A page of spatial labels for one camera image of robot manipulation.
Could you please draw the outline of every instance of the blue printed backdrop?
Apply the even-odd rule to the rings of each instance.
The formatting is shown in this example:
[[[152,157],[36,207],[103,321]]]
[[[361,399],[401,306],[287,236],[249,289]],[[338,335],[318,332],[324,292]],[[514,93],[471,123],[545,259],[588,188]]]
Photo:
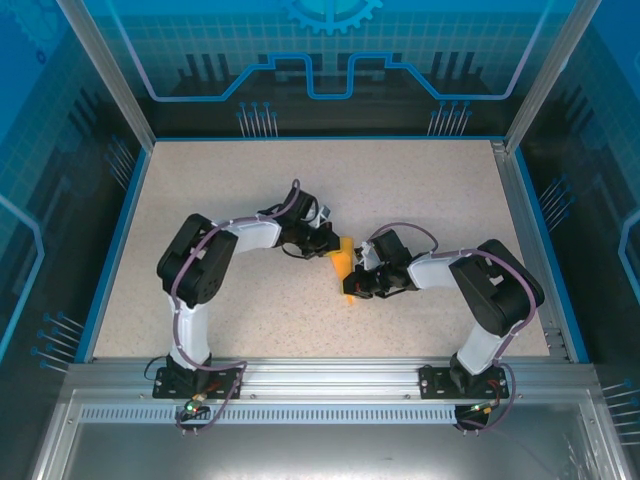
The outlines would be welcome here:
[[[605,386],[640,383],[638,18],[637,2],[602,2],[523,143]]]
[[[140,145],[54,0],[0,0],[0,42],[0,409],[29,412],[3,415],[0,464],[24,479]]]
[[[87,2],[160,136],[503,134],[573,3]]]

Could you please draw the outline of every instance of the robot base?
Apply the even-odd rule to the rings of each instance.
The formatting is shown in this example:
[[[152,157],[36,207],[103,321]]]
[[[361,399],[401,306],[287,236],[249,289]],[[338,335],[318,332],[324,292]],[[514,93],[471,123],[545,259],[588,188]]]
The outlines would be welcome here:
[[[478,399],[491,400],[496,398],[496,391],[488,383],[495,380],[500,385],[500,399],[509,398],[507,379],[502,368],[490,367],[480,375],[473,377],[473,385],[463,394],[451,379],[449,367],[432,367],[425,365],[418,370],[420,398],[423,400],[457,400]]]
[[[207,372],[204,370],[187,370],[167,357],[167,366],[156,372],[153,387],[153,398],[189,399],[197,394],[206,394],[209,400],[227,398],[233,382],[240,375],[240,368],[232,368],[224,372]],[[231,396],[240,398],[239,386]]]

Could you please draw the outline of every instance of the black mounting bracket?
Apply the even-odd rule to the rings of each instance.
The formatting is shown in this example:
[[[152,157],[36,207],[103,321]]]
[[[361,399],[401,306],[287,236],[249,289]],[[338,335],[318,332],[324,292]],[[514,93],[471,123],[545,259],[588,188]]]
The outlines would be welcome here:
[[[496,398],[496,391],[488,383],[495,380],[500,386],[500,399],[509,398],[509,387],[504,369],[490,367],[480,375],[473,377],[473,385],[468,388],[466,394],[451,379],[451,368],[432,367],[425,365],[418,369],[418,385],[422,400],[492,400]]]
[[[241,373],[240,368],[232,368],[224,372],[204,372],[198,370],[200,375],[208,375],[205,384],[207,385],[207,399],[224,400],[229,395],[233,382]],[[240,398],[241,385],[238,386],[231,399]],[[187,400],[197,393],[191,385],[180,381],[171,370],[166,367],[159,368],[156,372],[156,379],[153,386],[153,398],[169,398]]]

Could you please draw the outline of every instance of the black joint housing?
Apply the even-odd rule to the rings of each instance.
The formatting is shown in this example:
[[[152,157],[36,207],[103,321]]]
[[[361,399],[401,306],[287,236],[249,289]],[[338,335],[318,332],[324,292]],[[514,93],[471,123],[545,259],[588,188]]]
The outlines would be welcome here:
[[[394,267],[407,267],[411,263],[411,253],[402,244],[394,230],[387,230],[371,240],[378,258],[383,263],[390,263]]]
[[[212,229],[211,221],[194,213],[190,215],[171,241],[158,262],[157,274],[162,279],[162,289],[171,294],[171,287],[191,255],[193,249]],[[238,237],[225,230],[216,233],[186,271],[180,285],[178,298],[189,308],[211,300],[222,285],[229,262],[236,248]]]
[[[293,199],[296,189],[292,188],[283,205],[288,205]],[[324,222],[318,228],[312,228],[309,220],[309,210],[315,205],[316,215],[318,202],[313,195],[300,190],[295,203],[283,215],[274,220],[282,227],[277,247],[286,243],[292,243],[300,249],[304,258],[326,255],[329,252],[340,250],[340,237],[333,232],[331,222]]]
[[[460,395],[466,398],[485,398],[487,381],[497,380],[500,387],[500,397],[509,398],[509,388],[506,382],[504,369],[491,365],[484,372],[472,375],[458,360],[458,354],[454,354],[449,361],[449,379],[457,387]]]
[[[196,393],[204,392],[209,380],[209,372],[205,370],[190,370],[176,363],[171,355],[167,355],[167,375],[170,376],[173,388],[183,396],[192,397]],[[203,365],[211,365],[211,355],[203,362]]]
[[[536,307],[544,302],[544,292],[535,278],[498,240],[488,240],[478,247],[511,266],[525,279],[535,298]],[[506,269],[496,263],[489,265],[480,255],[463,257],[449,266],[460,291],[478,323],[487,332],[504,337],[529,312],[525,290]],[[491,279],[502,281],[495,284]]]

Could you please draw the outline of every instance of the cable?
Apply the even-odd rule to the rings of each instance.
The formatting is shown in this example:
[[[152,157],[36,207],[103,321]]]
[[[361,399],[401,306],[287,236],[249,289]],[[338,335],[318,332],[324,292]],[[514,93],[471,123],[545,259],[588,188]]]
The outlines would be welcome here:
[[[533,317],[536,314],[536,299],[535,299],[535,296],[533,295],[533,290],[531,289],[531,286],[525,280],[525,278],[522,275],[520,275],[516,271],[516,269],[513,268],[511,265],[509,265],[507,262],[505,262],[501,258],[491,253],[485,252],[483,250],[478,250],[475,248],[469,248],[469,249],[460,250],[459,252],[438,253],[433,255],[433,257],[434,258],[452,257],[452,256],[458,256],[458,255],[460,256],[479,255],[481,257],[488,258],[494,263],[497,263],[502,268],[504,268],[507,272],[509,272],[509,274],[511,274],[511,276],[513,276],[513,278],[515,278],[518,281],[518,283],[520,283],[525,293],[527,294],[527,298],[529,299],[529,313],[527,314],[527,317],[520,325],[515,326],[511,329],[511,331],[508,333],[509,338],[507,338],[504,341],[504,343],[500,346],[500,348],[498,349],[498,351],[493,357],[493,366],[504,367],[506,370],[509,371],[509,375],[511,376],[511,397],[509,398],[509,403],[507,404],[507,407],[505,408],[504,412],[502,412],[502,415],[498,417],[498,420],[493,422],[491,425],[483,428],[484,431],[489,431],[489,430],[493,430],[500,423],[502,423],[504,419],[507,417],[507,415],[509,414],[509,412],[511,411],[511,409],[513,408],[513,403],[515,402],[515,399],[516,399],[516,376],[510,365],[506,363],[500,363],[500,358],[502,357],[502,354],[507,349],[511,341],[515,338],[516,334],[520,330],[525,328],[527,325],[529,325],[529,323],[531,323],[531,320],[533,320]]]
[[[478,250],[476,248],[467,248],[460,251],[437,253],[433,255],[433,258],[453,257],[453,256],[468,257],[470,255],[479,255],[481,257],[488,258],[492,262],[500,265],[507,272],[509,272],[509,274],[511,274],[513,278],[515,278],[518,281],[518,283],[522,286],[525,293],[527,294],[527,298],[529,299],[529,313],[527,314],[527,317],[520,325],[517,325],[511,329],[511,331],[508,333],[509,338],[505,340],[505,342],[500,346],[500,348],[494,355],[493,364],[496,365],[500,361],[500,357],[502,357],[502,354],[507,349],[507,347],[509,346],[513,338],[516,336],[516,334],[520,330],[525,328],[527,325],[529,325],[529,323],[531,323],[531,320],[533,320],[533,317],[536,314],[536,298],[533,295],[533,290],[531,289],[531,287],[529,286],[529,283],[525,280],[525,278],[522,275],[520,275],[516,271],[516,269],[513,268],[511,265],[509,265],[507,262],[505,262],[499,257],[496,257],[491,253],[485,252],[483,250]]]
[[[245,365],[242,367],[242,370],[240,371],[240,374],[238,375],[238,377],[234,380],[233,385],[231,386],[231,389],[229,390],[229,393],[225,397],[224,402],[222,402],[222,405],[220,405],[220,408],[218,409],[216,414],[211,418],[211,420],[209,420],[207,423],[202,425],[200,428],[197,428],[197,429],[194,428],[194,433],[196,432],[196,430],[200,431],[200,432],[209,430],[220,419],[220,417],[222,416],[222,413],[224,412],[225,408],[227,408],[227,405],[229,405],[229,401],[231,401],[231,397],[233,396],[234,392],[236,391],[236,389],[242,383],[242,377],[244,376],[244,372],[247,369],[247,362],[244,362],[244,363],[245,363]],[[185,426],[184,426],[184,424],[182,423],[182,420],[181,420],[182,419],[182,415],[184,415],[184,413],[185,413],[185,411],[183,409],[176,415],[176,427],[178,427],[182,431],[186,430],[186,428],[185,428]]]
[[[158,360],[164,357],[165,357],[164,355],[160,355],[159,357],[154,357],[151,360],[149,360],[149,363],[147,363],[147,366],[144,367],[144,372],[142,373],[142,375],[144,375],[144,378],[146,378],[147,380],[151,380],[152,382],[155,380],[155,378],[147,377],[147,372],[149,372],[149,368],[151,368],[151,365],[153,365],[155,362],[157,362]]]
[[[297,259],[297,260],[307,260],[307,258],[306,258],[306,257],[303,257],[302,255],[296,255],[295,253],[291,253],[291,252],[289,252],[286,248],[284,248],[284,245],[282,245],[280,248],[282,248],[282,252],[283,252],[285,255],[287,255],[287,256],[289,256],[289,257],[291,257],[291,258],[295,258],[295,259]]]
[[[271,215],[276,208],[282,208],[282,204],[276,203],[275,205],[272,205],[269,208],[265,208],[264,210],[259,210],[258,213],[262,215]]]
[[[381,226],[378,230],[373,232],[373,234],[371,234],[371,236],[369,237],[369,240],[367,240],[367,241],[370,242],[375,237],[377,237],[379,234],[389,230],[391,227],[409,227],[409,228],[413,228],[415,230],[418,230],[418,231],[424,233],[427,237],[429,237],[433,241],[433,248],[431,250],[429,250],[427,253],[434,253],[438,249],[438,247],[440,246],[440,243],[438,243],[438,239],[431,232],[429,232],[429,230],[427,230],[425,228],[422,228],[419,225],[415,225],[415,224],[409,223],[409,222],[387,223],[386,225]]]
[[[507,369],[509,371],[509,375],[511,376],[511,397],[509,398],[509,403],[507,404],[505,410],[498,417],[498,419],[495,422],[493,422],[491,425],[483,425],[482,423],[475,422],[473,420],[460,420],[460,423],[466,423],[467,425],[471,425],[471,426],[475,427],[475,430],[477,432],[493,432],[493,433],[497,433],[498,435],[501,435],[501,436],[511,440],[514,443],[517,443],[518,445],[520,445],[520,447],[525,452],[527,452],[531,456],[531,458],[533,458],[538,463],[538,465],[540,465],[540,467],[542,467],[543,470],[545,470],[547,473],[549,473],[549,475],[551,477],[557,478],[557,475],[555,473],[553,473],[553,470],[551,470],[540,459],[540,457],[538,457],[538,455],[536,455],[536,453],[533,450],[531,450],[529,447],[527,447],[526,445],[521,443],[518,439],[516,439],[515,437],[509,435],[508,433],[505,433],[505,432],[502,432],[502,431],[496,429],[498,427],[498,425],[500,425],[504,421],[504,419],[507,417],[507,415],[511,411],[511,408],[513,407],[513,404],[514,404],[515,398],[516,398],[516,377],[515,377],[515,374],[513,372],[513,368],[511,368],[511,365],[509,365],[507,363],[498,363],[497,366],[504,367],[505,369]],[[462,427],[460,425],[460,423],[458,423],[456,425],[456,428],[458,428],[458,430],[461,430],[461,431],[467,430],[464,427]]]
[[[173,312],[173,341],[175,342],[176,349],[178,350],[178,353],[183,358],[183,360],[185,362],[187,362],[189,365],[191,365],[192,367],[194,367],[194,368],[196,368],[198,370],[204,370],[204,371],[207,371],[207,372],[222,372],[224,370],[230,370],[232,368],[241,368],[240,374],[238,375],[238,377],[234,381],[233,386],[230,389],[229,394],[227,395],[227,398],[225,398],[224,403],[222,404],[222,406],[218,410],[218,413],[216,413],[216,415],[211,419],[211,421],[209,421],[209,423],[207,423],[207,424],[203,425],[202,427],[200,427],[200,430],[210,428],[218,420],[218,418],[220,418],[220,415],[222,415],[223,410],[225,409],[225,407],[227,406],[227,404],[231,400],[231,396],[233,395],[235,390],[238,388],[238,386],[242,383],[242,377],[243,377],[244,372],[245,372],[245,370],[247,368],[247,362],[246,362],[246,360],[241,360],[241,361],[238,361],[238,362],[227,363],[227,364],[224,364],[224,365],[207,366],[207,365],[199,364],[198,362],[196,362],[195,360],[190,358],[184,352],[184,346],[182,345],[182,342],[180,341],[180,333],[179,333],[179,329],[180,329],[180,312],[181,312],[181,309],[182,309],[182,305],[181,305],[180,299],[178,299],[178,286],[180,285],[180,282],[182,282],[182,279],[184,278],[185,274],[187,273],[187,271],[189,270],[189,268],[193,264],[194,260],[198,257],[200,252],[202,252],[202,250],[204,250],[206,245],[209,243],[209,240],[211,240],[213,238],[213,236],[216,235],[218,232],[220,232],[221,230],[225,229],[226,227],[228,227],[231,224],[254,222],[256,219],[258,219],[258,220],[260,220],[260,219],[261,220],[272,220],[274,218],[277,218],[277,217],[287,213],[291,209],[291,207],[293,207],[295,202],[298,200],[298,197],[300,196],[300,180],[298,180],[296,178],[292,182],[291,188],[295,189],[295,193],[294,193],[293,197],[291,198],[291,200],[289,201],[289,203],[287,205],[285,205],[284,207],[278,209],[275,213],[272,213],[272,214],[269,214],[269,215],[264,215],[264,216],[260,215],[260,214],[256,214],[256,215],[253,215],[251,217],[240,217],[240,218],[236,218],[234,220],[227,220],[225,222],[220,223],[219,225],[216,225],[211,231],[207,232],[207,234],[204,237],[202,237],[202,239],[198,242],[196,247],[193,249],[193,251],[191,252],[189,257],[187,258],[187,260],[184,262],[184,264],[182,265],[182,268],[180,268],[180,270],[178,271],[178,274],[176,275],[176,278],[173,281],[173,284],[171,285],[171,300],[173,301],[173,305],[174,305],[174,312]],[[181,429],[184,430],[184,426],[182,425],[182,422],[180,421],[180,417],[179,416],[176,419],[176,426],[178,428],[181,428]]]
[[[496,392],[496,404],[500,405],[500,384],[497,380],[488,380],[487,383]]]

